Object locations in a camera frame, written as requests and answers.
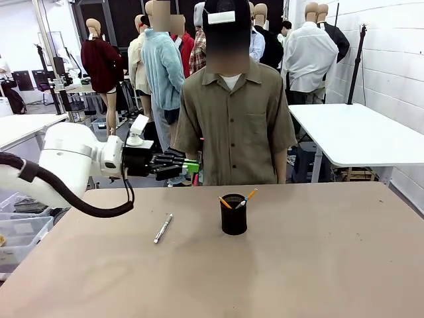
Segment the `plaid shirt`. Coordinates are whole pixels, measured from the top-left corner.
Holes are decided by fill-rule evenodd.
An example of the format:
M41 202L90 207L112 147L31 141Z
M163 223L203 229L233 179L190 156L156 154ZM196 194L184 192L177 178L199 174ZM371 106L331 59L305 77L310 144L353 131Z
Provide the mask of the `plaid shirt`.
M206 36L200 26L196 27L194 47L190 54L190 75L206 66Z

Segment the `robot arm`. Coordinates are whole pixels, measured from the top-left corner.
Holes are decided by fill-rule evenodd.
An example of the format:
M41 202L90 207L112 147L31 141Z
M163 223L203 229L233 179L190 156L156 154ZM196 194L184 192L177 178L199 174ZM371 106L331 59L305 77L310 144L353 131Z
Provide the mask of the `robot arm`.
M147 120L137 117L126 142L117 136L99 142L87 126L58 123L47 130L38 164L0 153L0 187L20 191L52 207L74 206L94 217L122 215L133 208L134 198L113 209L99 209L81 200L90 176L123 176L128 184L127 176L153 173L157 180L166 180L183 170L199 169L197 162L186 160L175 150L153 154L153 142L139 137Z

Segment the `short-sleeve button shirt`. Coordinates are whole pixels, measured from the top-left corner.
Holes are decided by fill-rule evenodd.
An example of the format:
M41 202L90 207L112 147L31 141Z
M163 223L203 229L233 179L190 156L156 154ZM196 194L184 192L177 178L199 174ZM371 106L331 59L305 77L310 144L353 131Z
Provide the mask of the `short-sleeve button shirt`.
M233 90L206 68L187 78L174 147L203 151L203 184L275 184L273 154L296 143L279 73L250 59ZM204 138L200 149L200 138Z

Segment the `black stand pole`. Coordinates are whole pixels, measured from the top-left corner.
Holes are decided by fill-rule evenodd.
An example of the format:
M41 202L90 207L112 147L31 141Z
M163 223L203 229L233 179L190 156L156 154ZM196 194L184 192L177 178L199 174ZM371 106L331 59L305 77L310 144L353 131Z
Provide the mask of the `black stand pole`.
M340 3L337 3L336 21L334 22L334 31L333 31L333 35L331 36L331 40L334 40L334 35L336 34L337 18L339 17L339 7L340 7Z
M40 56L40 59L41 59L42 68L43 68L44 72L46 73L46 75L48 76L47 65L46 65L46 61L44 60L44 56L42 55L41 46L37 45L37 50L38 50L38 55ZM54 104L54 107L56 108L56 112L57 112L58 115L61 115L62 112L61 112L60 107L59 107L58 97L56 96L56 93L54 92L54 88L51 87L51 86L50 86L50 92L52 94L53 104Z
M365 32L366 32L366 25L362 25L362 29L360 31L358 54L356 55L355 67L353 69L352 83L350 85L350 91L349 91L349 97L347 99L347 105L352 105L353 92L355 90L356 78L358 77L359 63L360 63L360 57L361 57L361 54L362 54L362 45L364 44Z

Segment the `black cup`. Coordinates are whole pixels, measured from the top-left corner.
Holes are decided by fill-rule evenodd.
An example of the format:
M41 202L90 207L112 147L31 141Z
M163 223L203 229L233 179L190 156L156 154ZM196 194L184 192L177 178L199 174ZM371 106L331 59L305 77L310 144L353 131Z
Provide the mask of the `black cup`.
M244 196L240 194L227 194L223 196L223 199L232 207L232 209L229 209L220 202L223 232L228 235L243 234L247 230L247 202L238 209L236 209L236 206L239 205L240 202L244 201Z

